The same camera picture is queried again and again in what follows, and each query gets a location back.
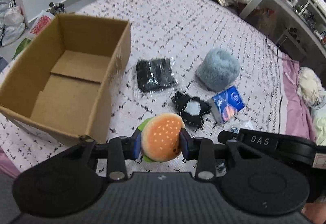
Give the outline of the fluffy light blue hat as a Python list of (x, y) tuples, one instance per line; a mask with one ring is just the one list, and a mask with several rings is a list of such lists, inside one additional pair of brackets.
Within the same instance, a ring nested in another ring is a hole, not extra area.
[(196, 77), (210, 90), (220, 92), (240, 74), (238, 60), (229, 52), (214, 48), (195, 71)]

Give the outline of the red white plastic bag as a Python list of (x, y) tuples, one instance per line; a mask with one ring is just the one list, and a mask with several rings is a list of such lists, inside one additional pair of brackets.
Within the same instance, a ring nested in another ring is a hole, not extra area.
[(33, 39), (36, 37), (54, 18), (55, 16), (50, 12), (41, 11), (29, 30), (29, 38)]

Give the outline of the grey plastic garbage bag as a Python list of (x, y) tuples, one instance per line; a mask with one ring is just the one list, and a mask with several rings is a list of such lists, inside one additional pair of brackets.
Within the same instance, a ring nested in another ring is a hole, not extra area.
[(1, 35), (3, 35), (3, 30), (4, 30), (4, 16), (5, 16), (5, 13), (11, 7), (12, 7), (11, 0), (1, 0), (1, 2), (0, 2), (0, 29), (1, 29)]

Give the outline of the plush hamburger toy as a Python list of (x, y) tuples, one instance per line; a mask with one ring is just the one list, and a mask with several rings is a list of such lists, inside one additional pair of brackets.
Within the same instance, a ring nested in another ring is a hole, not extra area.
[(179, 156), (180, 132), (185, 127), (182, 118), (174, 113), (163, 113), (146, 119), (138, 126), (141, 153), (149, 162), (167, 162)]

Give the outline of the cream crumpled blanket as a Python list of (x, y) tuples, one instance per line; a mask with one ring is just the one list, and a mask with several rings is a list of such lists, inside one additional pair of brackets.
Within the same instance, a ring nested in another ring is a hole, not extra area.
[(325, 88), (312, 69), (300, 67), (297, 94), (310, 110), (316, 131), (316, 144), (325, 146)]

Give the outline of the open brown cardboard box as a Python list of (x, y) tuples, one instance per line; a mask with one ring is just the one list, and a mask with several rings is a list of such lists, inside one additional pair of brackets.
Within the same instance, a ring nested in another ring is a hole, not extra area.
[(1, 113), (66, 146), (104, 143), (130, 53), (129, 21), (60, 14), (10, 68)]

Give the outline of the blue tissue pack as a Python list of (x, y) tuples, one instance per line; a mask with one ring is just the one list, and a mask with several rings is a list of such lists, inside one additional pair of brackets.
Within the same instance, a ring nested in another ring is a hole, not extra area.
[(215, 121), (224, 124), (235, 117), (239, 111), (244, 109), (245, 104), (235, 86), (216, 94), (208, 100), (210, 111)]

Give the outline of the black cloth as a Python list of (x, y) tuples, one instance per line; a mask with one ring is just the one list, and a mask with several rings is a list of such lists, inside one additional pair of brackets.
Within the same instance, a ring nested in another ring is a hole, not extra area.
[(163, 91), (177, 86), (169, 58), (139, 60), (136, 64), (138, 89), (142, 93)]

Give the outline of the white black patterned bedspread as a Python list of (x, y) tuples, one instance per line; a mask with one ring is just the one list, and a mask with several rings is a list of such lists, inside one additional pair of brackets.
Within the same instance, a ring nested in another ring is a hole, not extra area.
[[(146, 119), (175, 113), (171, 99), (177, 89), (203, 101), (212, 98), (215, 92), (195, 71), (214, 48), (229, 52), (240, 64), (240, 74), (232, 85), (245, 107), (237, 118), (251, 121), (255, 130), (280, 134), (281, 53), (266, 36), (224, 7), (210, 0), (98, 0), (76, 15), (130, 22), (131, 53), (112, 97), (106, 142), (131, 136)], [(136, 64), (156, 58), (171, 60), (177, 86), (153, 94), (139, 93)], [(69, 147), (47, 132), (1, 113), (1, 148), (20, 172)]]

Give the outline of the black felt star cushion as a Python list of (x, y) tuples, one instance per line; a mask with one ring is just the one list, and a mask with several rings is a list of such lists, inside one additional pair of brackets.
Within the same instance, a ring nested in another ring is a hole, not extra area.
[(178, 115), (183, 122), (191, 127), (201, 128), (204, 124), (203, 116), (210, 113), (211, 106), (198, 97), (191, 97), (186, 93), (176, 92), (172, 97)]

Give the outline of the white plastic garbage bag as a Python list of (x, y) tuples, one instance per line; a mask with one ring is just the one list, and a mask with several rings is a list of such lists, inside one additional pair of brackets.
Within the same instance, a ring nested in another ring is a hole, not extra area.
[(7, 46), (15, 42), (25, 30), (24, 16), (19, 6), (9, 3), (8, 8), (1, 13), (1, 45)]

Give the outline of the pink bed sheet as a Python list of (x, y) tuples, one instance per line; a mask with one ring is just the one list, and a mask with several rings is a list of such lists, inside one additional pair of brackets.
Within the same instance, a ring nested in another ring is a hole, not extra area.
[(313, 121), (303, 99), (297, 94), (299, 62), (288, 55), (280, 55), (281, 95), (280, 134), (316, 141)]

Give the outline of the white desk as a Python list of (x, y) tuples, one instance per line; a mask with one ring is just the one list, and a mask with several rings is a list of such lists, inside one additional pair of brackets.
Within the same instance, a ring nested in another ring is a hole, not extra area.
[[(244, 7), (244, 9), (239, 14), (241, 19), (245, 19), (263, 0), (250, 0), (249, 3)], [(304, 22), (304, 20), (297, 14), (293, 8), (286, 3), (285, 0), (271, 0), (274, 4), (276, 4), (283, 13), (285, 13), (285, 17), (292, 24), (297, 24), (300, 29), (302, 29), (307, 38), (316, 45), (319, 51), (325, 57), (325, 47), (319, 42), (317, 36), (312, 32), (309, 26)]]

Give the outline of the green cartoon floor mat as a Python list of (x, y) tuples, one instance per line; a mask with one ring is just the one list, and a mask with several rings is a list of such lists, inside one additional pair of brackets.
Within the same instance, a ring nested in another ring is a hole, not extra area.
[(14, 60), (30, 43), (32, 42), (32, 39), (30, 38), (24, 38), (20, 44), (18, 45), (18, 47), (15, 50), (15, 54), (12, 58), (12, 60)]

